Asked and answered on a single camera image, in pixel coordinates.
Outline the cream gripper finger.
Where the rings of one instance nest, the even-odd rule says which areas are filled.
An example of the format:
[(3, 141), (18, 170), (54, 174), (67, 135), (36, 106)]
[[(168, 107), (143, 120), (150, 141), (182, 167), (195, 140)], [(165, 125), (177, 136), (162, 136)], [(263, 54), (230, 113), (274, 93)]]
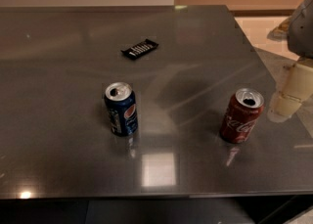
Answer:
[(267, 116), (273, 122), (284, 122), (312, 95), (313, 59), (298, 59), (277, 83)]

